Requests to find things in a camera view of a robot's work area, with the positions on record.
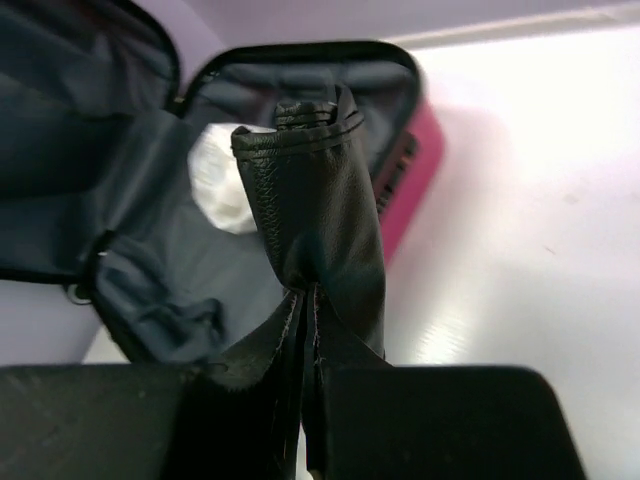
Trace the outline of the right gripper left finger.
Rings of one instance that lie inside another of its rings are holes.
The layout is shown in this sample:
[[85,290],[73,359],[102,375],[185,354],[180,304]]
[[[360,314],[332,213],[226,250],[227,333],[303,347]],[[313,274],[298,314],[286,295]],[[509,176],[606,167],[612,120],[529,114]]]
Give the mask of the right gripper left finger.
[[202,479],[189,402],[210,369],[178,365],[1,370],[4,479]]

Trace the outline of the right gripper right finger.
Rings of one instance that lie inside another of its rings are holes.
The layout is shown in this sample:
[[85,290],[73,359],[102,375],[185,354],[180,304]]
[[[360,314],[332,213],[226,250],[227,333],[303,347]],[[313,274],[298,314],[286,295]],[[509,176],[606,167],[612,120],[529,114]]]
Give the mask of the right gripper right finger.
[[509,366],[331,372],[329,479],[582,479],[555,393]]

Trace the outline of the white cloth bundle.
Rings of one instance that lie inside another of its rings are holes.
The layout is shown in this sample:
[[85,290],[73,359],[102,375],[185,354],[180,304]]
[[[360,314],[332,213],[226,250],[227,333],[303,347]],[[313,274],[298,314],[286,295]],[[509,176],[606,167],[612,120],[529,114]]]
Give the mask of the white cloth bundle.
[[[231,134],[243,124],[210,123],[191,148],[187,161],[194,202],[218,230],[244,235],[257,231],[236,158]],[[250,133],[274,129],[244,126]]]

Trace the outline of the black leather pouch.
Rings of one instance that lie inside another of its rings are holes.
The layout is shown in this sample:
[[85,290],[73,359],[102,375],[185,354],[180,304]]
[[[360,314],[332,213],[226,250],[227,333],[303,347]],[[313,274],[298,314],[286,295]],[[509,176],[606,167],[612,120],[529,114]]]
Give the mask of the black leather pouch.
[[350,89],[281,102],[276,129],[231,147],[283,297],[256,329],[220,344],[219,310],[193,311],[185,393],[166,479],[290,479],[297,443],[324,479],[351,479],[366,444],[371,376],[384,358],[385,271]]

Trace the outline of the pink teal kids suitcase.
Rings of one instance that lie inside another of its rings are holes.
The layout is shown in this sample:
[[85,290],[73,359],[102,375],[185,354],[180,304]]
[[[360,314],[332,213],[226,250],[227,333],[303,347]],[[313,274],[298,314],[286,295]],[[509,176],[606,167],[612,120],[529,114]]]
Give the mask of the pink teal kids suitcase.
[[270,127],[282,101],[347,86],[367,128],[392,256],[443,156],[405,50],[378,41],[233,49],[181,82],[175,44],[130,1],[1,5],[1,361],[79,361],[100,323],[137,358],[200,360],[283,290],[254,233],[209,223],[190,162],[206,128]]

